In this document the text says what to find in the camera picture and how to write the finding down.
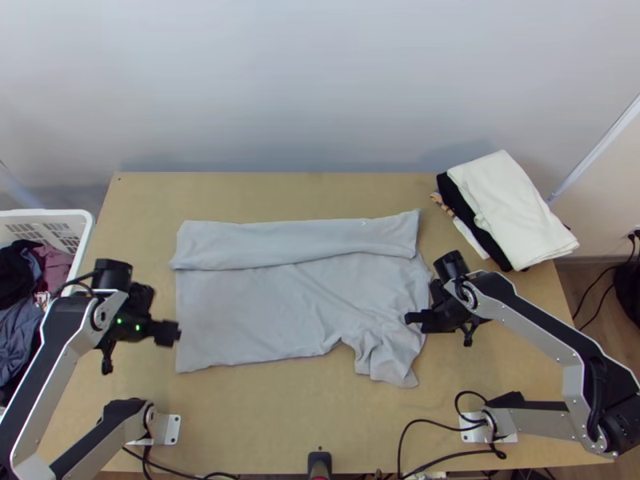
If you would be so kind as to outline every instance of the black folded garment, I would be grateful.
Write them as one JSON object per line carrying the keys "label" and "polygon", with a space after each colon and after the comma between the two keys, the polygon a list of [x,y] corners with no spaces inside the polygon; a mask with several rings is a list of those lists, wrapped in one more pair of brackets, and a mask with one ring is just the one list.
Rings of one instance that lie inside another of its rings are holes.
{"label": "black folded garment", "polygon": [[436,179],[438,180],[438,191],[440,192],[442,201],[445,205],[451,208],[456,214],[456,217],[460,218],[460,220],[469,227],[469,230],[474,234],[474,237],[478,240],[480,246],[485,249],[503,272],[512,271],[514,268],[511,266],[509,259],[500,248],[500,245],[496,243],[489,232],[475,224],[475,212],[471,209],[469,204],[465,202],[464,197],[460,194],[460,190],[458,190],[458,186],[454,181],[449,178],[449,175],[447,175],[446,172],[438,175]]}
{"label": "black folded garment", "polygon": [[34,275],[26,258],[20,255],[25,249],[42,246],[31,240],[17,240],[0,250],[0,310],[9,308],[21,298],[31,294]]}

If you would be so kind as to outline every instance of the dark blue garment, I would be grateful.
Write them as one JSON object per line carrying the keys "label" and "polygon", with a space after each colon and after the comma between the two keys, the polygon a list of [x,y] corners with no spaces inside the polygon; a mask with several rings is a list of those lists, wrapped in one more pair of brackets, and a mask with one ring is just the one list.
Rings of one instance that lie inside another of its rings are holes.
{"label": "dark blue garment", "polygon": [[28,363],[31,343],[43,316],[31,296],[0,310],[0,386]]}

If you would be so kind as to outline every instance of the floor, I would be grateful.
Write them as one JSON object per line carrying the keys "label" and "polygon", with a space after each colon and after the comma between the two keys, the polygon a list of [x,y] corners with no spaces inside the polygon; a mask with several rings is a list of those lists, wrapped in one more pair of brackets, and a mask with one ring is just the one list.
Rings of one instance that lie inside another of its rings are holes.
{"label": "floor", "polygon": [[[604,263],[596,264],[560,264],[558,273],[562,281],[567,302],[573,312],[582,296],[582,292],[595,280],[601,271],[609,265]],[[598,307],[600,297],[611,284],[612,272],[602,278],[599,284],[594,287],[584,305],[582,312],[576,319],[576,325],[580,326],[595,312]],[[602,310],[598,318],[591,323],[585,333],[598,341],[609,356],[623,362],[631,368],[637,376],[640,376],[640,329],[636,327],[624,314],[618,304],[613,291],[609,293],[602,305]],[[597,466],[574,466],[563,468],[552,468],[551,473],[557,480],[617,480],[637,478],[640,471],[640,448],[631,450],[621,456],[615,463]],[[341,480],[351,477],[340,476]],[[173,480],[178,478],[172,475],[153,474],[154,480]],[[285,476],[268,476],[265,480],[284,480]],[[289,477],[292,480],[299,480],[299,476]],[[496,475],[495,480],[510,478],[507,472]],[[143,480],[141,474],[113,474],[102,473],[97,476],[98,480]]]}

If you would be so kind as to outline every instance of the black bag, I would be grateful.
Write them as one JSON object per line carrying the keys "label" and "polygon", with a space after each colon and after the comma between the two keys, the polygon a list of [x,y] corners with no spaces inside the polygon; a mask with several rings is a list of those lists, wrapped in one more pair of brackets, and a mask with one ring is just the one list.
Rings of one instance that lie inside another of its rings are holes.
{"label": "black bag", "polygon": [[640,327],[640,268],[636,262],[615,267],[614,288],[626,316]]}

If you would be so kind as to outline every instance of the black cable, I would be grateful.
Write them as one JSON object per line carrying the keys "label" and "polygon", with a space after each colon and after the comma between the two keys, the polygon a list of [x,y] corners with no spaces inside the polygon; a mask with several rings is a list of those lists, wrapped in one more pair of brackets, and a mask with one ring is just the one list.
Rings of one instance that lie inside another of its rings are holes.
{"label": "black cable", "polygon": [[549,470],[548,468],[545,468],[544,470],[545,470],[546,474],[549,475],[549,478],[551,480],[556,480],[556,477],[554,476],[554,474],[551,473],[551,470]]}
{"label": "black cable", "polygon": [[132,457],[136,457],[138,460],[140,460],[144,466],[152,466],[153,468],[157,468],[158,470],[162,470],[163,472],[167,472],[168,474],[177,475],[178,477],[189,478],[190,480],[204,480],[204,478],[211,478],[211,476],[213,475],[213,476],[219,476],[219,477],[227,477],[230,480],[240,480],[240,478],[236,475],[226,474],[223,472],[213,472],[212,474],[208,474],[206,477],[197,477],[195,475],[185,474],[183,472],[179,472],[177,470],[173,470],[166,466],[162,466],[155,462],[152,462],[151,460],[148,459],[149,453],[146,454],[147,458],[145,458],[144,455],[138,455],[132,450],[129,450],[128,448],[126,448],[125,446],[122,449]]}
{"label": "black cable", "polygon": [[626,263],[629,263],[631,261],[631,259],[634,257],[634,255],[635,255],[635,236],[633,234],[628,234],[627,238],[629,240],[631,240],[631,243],[633,243],[633,245],[634,245],[633,249],[631,250],[631,255],[629,255],[628,259],[624,263],[613,265],[613,266],[610,266],[609,268],[604,269],[604,271],[601,272],[600,275],[598,275],[598,277],[595,280],[593,280],[591,285],[589,285],[586,288],[586,290],[584,291],[584,293],[582,294],[582,298],[580,298],[580,302],[578,303],[578,308],[576,308],[574,314],[571,315],[571,318],[575,319],[578,316],[578,313],[580,313],[580,309],[582,308],[582,304],[585,301],[586,295],[595,286],[595,284],[600,281],[600,278],[602,278],[606,274],[606,272],[608,272],[609,270],[613,270],[614,268],[618,268],[620,265],[624,265]]}
{"label": "black cable", "polygon": [[496,454],[498,456],[498,458],[500,458],[501,460],[503,460],[504,458],[506,458],[506,454],[500,450],[497,450],[494,446],[493,443],[490,443],[490,449],[489,450],[468,450],[466,452],[457,452],[455,454],[449,454],[449,455],[445,455],[444,457],[440,457],[436,460],[433,460],[432,462],[429,463],[425,463],[422,466],[419,466],[417,469],[409,472],[407,475],[404,475],[402,477],[399,477],[399,480],[403,480],[404,478],[408,478],[411,475],[416,475],[424,470],[427,470],[428,468],[431,468],[434,465],[437,465],[439,463],[442,463],[446,460],[451,460],[452,458],[459,458],[459,457],[467,457],[467,456],[471,456],[471,455],[482,455],[482,454]]}
{"label": "black cable", "polygon": [[[461,396],[465,395],[465,394],[472,394],[475,395],[477,397],[480,397],[485,403],[486,403],[486,399],[480,395],[477,392],[474,392],[472,390],[464,390],[462,392],[459,392],[456,397],[455,397],[455,401],[454,401],[454,405],[455,405],[455,409],[458,412],[458,415],[460,415],[461,418],[463,418],[464,420],[467,420],[468,422],[470,421],[470,419],[464,417],[461,413],[460,413],[460,409],[458,408],[458,400],[460,399]],[[463,428],[463,429],[459,429],[459,428],[455,428],[455,427],[451,427],[451,426],[445,426],[443,424],[439,424],[437,422],[433,422],[431,420],[413,420],[412,422],[409,422],[406,426],[405,429],[402,431],[402,435],[400,436],[400,442],[398,443],[398,480],[403,480],[404,478],[408,478],[412,475],[418,474],[424,470],[427,470],[428,468],[431,468],[434,465],[437,465],[441,462],[444,462],[446,460],[451,460],[452,458],[459,458],[459,457],[466,457],[466,456],[470,456],[470,455],[480,455],[480,454],[494,454],[496,457],[500,458],[501,460],[504,460],[506,458],[506,453],[504,453],[501,450],[498,450],[495,447],[495,442],[501,438],[504,437],[499,437],[498,436],[498,425],[496,424],[495,420],[493,419],[493,417],[491,417],[490,413],[487,410],[483,410],[482,411],[484,414],[486,414],[487,416],[489,416],[492,420],[493,426],[494,426],[494,430],[493,430],[493,434],[492,434],[492,438],[491,438],[491,443],[489,444],[489,449],[488,450],[468,450],[468,451],[464,451],[464,452],[457,452],[455,454],[449,454],[449,455],[445,455],[444,457],[440,457],[437,458],[435,460],[433,460],[432,462],[429,463],[425,463],[424,465],[419,466],[417,469],[412,470],[411,472],[409,472],[406,475],[401,475],[401,469],[400,469],[400,457],[401,457],[401,452],[402,452],[402,440],[404,438],[404,434],[406,433],[407,429],[413,425],[414,423],[418,423],[420,421],[425,422],[425,423],[430,423],[432,425],[437,425],[437,426],[441,426],[443,428],[446,428],[448,430],[452,430],[452,431],[468,431],[468,430],[475,430],[476,428],[479,428],[481,426],[485,426],[487,425],[487,421],[486,420],[473,420],[473,423],[475,423],[474,426],[470,426],[467,428]]]}
{"label": "black cable", "polygon": [[144,453],[142,454],[142,474],[145,476],[145,480],[153,480],[149,471],[146,469],[146,464],[149,461],[149,454],[151,453],[152,445],[145,445]]}
{"label": "black cable", "polygon": [[82,288],[84,288],[87,291],[87,293],[89,293],[89,295],[91,295],[92,297],[95,297],[95,293],[93,289],[90,286],[88,286],[86,283],[82,282],[82,280],[87,280],[88,278],[93,277],[95,274],[96,274],[96,270],[89,272],[88,274],[80,275],[79,277],[76,277],[73,280],[69,280],[68,282],[64,282],[62,285],[60,285],[56,289],[53,295],[53,298],[57,298],[65,288],[72,285],[80,285]]}
{"label": "black cable", "polygon": [[486,425],[486,421],[483,420],[483,423],[476,423],[476,425],[468,426],[467,428],[456,428],[454,426],[443,425],[438,422],[434,422],[433,420],[427,420],[426,418],[416,418],[415,420],[411,420],[411,422],[405,425],[405,428],[402,430],[400,435],[400,441],[398,442],[398,456],[396,457],[396,467],[398,473],[398,480],[402,478],[402,471],[400,469],[400,462],[402,460],[402,443],[404,442],[406,432],[409,430],[409,427],[415,425],[416,423],[428,423],[430,425],[436,425],[446,430],[450,430],[452,432],[467,432],[469,430],[475,430],[480,428],[481,426]]}
{"label": "black cable", "polygon": [[479,397],[485,404],[487,402],[486,398],[484,398],[478,392],[474,392],[473,390],[463,390],[462,392],[458,392],[458,394],[455,396],[455,399],[454,399],[454,407],[458,416],[462,420],[468,423],[481,423],[483,425],[486,425],[486,420],[481,420],[481,419],[477,420],[477,419],[467,418],[460,412],[460,408],[458,407],[458,402],[460,401],[460,398],[463,397],[464,395],[475,395],[476,397]]}
{"label": "black cable", "polygon": [[600,309],[602,308],[602,304],[605,301],[606,295],[611,292],[611,289],[614,288],[614,284],[612,283],[611,285],[609,285],[609,288],[606,289],[605,293],[602,294],[602,297],[600,298],[600,303],[598,304],[598,309],[595,311],[594,316],[591,317],[589,319],[589,321],[587,323],[585,323],[583,326],[581,326],[580,328],[578,328],[578,330],[580,330],[581,332],[585,329],[586,326],[588,326],[593,320],[595,320],[595,318],[598,316],[598,314],[600,313]]}

